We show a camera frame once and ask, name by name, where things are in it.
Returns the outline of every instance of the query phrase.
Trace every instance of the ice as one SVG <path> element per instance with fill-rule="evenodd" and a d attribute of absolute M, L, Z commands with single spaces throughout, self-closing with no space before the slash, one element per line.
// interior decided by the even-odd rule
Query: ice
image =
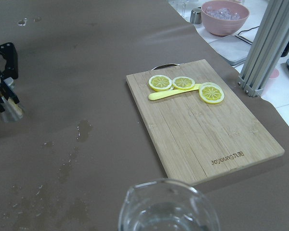
<path fill-rule="evenodd" d="M 208 6 L 205 10 L 205 13 L 208 15 L 224 20 L 238 20 L 241 16 L 237 12 L 232 12 L 228 8 L 219 8 L 218 10 L 214 10 L 211 6 Z"/>

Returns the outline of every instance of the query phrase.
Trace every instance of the wooden cutting board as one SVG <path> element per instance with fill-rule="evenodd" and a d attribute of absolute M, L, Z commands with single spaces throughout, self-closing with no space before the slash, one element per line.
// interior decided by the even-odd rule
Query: wooden cutting board
<path fill-rule="evenodd" d="M 214 82 L 225 98 L 207 104 L 192 91 L 150 101 L 148 81 L 158 74 Z M 128 75 L 127 82 L 169 178 L 195 185 L 284 153 L 206 60 Z"/>

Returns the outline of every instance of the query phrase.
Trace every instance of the pink bowl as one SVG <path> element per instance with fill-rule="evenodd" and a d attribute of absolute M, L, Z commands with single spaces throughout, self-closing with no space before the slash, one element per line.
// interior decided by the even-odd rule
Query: pink bowl
<path fill-rule="evenodd" d="M 238 20 L 224 20 L 214 18 L 205 13 L 207 7 L 209 6 L 211 6 L 213 10 L 218 10 L 224 7 L 228 8 L 231 12 L 238 13 L 241 18 Z M 249 15 L 250 12 L 245 6 L 232 1 L 208 1 L 205 2 L 201 7 L 202 24 L 207 31 L 218 36 L 231 35 L 238 31 L 243 26 Z"/>

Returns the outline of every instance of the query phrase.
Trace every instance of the cable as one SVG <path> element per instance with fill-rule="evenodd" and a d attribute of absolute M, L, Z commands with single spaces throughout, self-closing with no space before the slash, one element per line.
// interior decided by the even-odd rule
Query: cable
<path fill-rule="evenodd" d="M 237 35 L 241 34 L 242 32 L 246 32 L 246 31 L 250 31 L 250 30 L 256 29 L 256 28 L 258 28 L 258 27 L 259 27 L 259 26 L 253 27 L 253 28 L 248 29 L 248 30 L 241 30 Z"/>

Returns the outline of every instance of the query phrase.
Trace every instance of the glass cup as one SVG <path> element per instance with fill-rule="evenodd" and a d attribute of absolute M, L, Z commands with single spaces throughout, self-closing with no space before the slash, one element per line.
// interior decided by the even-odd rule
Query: glass cup
<path fill-rule="evenodd" d="M 209 200 L 195 188 L 170 179 L 132 186 L 118 231 L 220 231 Z"/>

